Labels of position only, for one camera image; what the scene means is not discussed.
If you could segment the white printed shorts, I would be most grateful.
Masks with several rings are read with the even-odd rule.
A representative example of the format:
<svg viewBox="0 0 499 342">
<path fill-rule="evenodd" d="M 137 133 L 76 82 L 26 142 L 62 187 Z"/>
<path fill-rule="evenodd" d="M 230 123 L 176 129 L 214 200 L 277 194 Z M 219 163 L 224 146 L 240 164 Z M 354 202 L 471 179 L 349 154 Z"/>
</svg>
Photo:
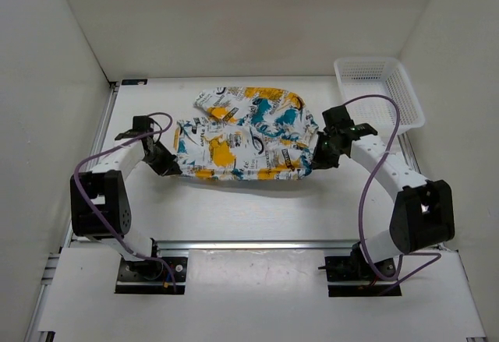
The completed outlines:
<svg viewBox="0 0 499 342">
<path fill-rule="evenodd" d="M 312 170 L 318 125 L 297 94 L 272 87 L 205 89 L 199 117 L 174 136 L 182 176 L 215 181 L 299 180 Z"/>
</svg>

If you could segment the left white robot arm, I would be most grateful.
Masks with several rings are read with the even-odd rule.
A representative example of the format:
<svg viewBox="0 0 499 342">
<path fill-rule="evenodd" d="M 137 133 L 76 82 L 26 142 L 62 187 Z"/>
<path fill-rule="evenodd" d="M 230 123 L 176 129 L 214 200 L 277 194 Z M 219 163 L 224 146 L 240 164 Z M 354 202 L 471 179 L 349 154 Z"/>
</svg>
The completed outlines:
<svg viewBox="0 0 499 342">
<path fill-rule="evenodd" d="M 161 177 L 181 174 L 177 157 L 161 143 L 172 123 L 164 112 L 135 116 L 112 148 L 80 161 L 69 181 L 73 234 L 137 261 L 136 270 L 147 280 L 162 274 L 164 262 L 154 253 L 154 239 L 132 227 L 126 179 L 140 163 Z"/>
</svg>

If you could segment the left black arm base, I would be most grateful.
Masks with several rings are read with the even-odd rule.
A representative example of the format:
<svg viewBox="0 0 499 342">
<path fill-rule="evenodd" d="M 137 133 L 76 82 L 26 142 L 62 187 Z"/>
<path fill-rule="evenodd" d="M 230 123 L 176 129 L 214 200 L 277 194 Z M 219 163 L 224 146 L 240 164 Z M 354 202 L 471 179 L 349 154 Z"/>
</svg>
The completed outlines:
<svg viewBox="0 0 499 342">
<path fill-rule="evenodd" d="M 184 251 L 166 251 L 162 259 L 169 265 L 174 277 L 164 265 L 157 262 L 133 262 L 120 259 L 115 282 L 116 294 L 184 295 L 188 273 L 189 254 Z"/>
</svg>

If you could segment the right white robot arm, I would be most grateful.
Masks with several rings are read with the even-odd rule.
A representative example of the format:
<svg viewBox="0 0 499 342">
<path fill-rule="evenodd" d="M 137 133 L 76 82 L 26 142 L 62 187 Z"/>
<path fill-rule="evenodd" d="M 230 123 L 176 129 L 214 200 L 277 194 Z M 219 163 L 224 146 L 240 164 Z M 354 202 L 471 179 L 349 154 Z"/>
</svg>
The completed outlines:
<svg viewBox="0 0 499 342">
<path fill-rule="evenodd" d="M 314 169 L 339 166 L 342 155 L 354 160 L 391 197 L 394 207 L 387 230 L 360 245 L 361 253 L 350 260 L 352 274 L 366 280 L 379 262 L 447 242 L 455 236 L 451 186 L 431 181 L 390 153 L 369 124 L 356 124 L 344 106 L 322 113 L 325 127 L 318 132 L 313 154 Z"/>
</svg>

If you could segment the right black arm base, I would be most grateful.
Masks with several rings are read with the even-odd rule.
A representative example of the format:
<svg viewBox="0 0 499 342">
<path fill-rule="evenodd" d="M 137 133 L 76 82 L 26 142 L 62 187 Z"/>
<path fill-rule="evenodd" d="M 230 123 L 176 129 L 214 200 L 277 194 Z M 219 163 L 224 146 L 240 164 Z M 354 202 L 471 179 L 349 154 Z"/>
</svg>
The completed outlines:
<svg viewBox="0 0 499 342">
<path fill-rule="evenodd" d="M 324 257 L 317 268 L 324 271 L 329 298 L 400 297 L 402 291 L 395 281 L 382 281 L 364 259 L 360 244 L 356 243 L 346 255 Z"/>
</svg>

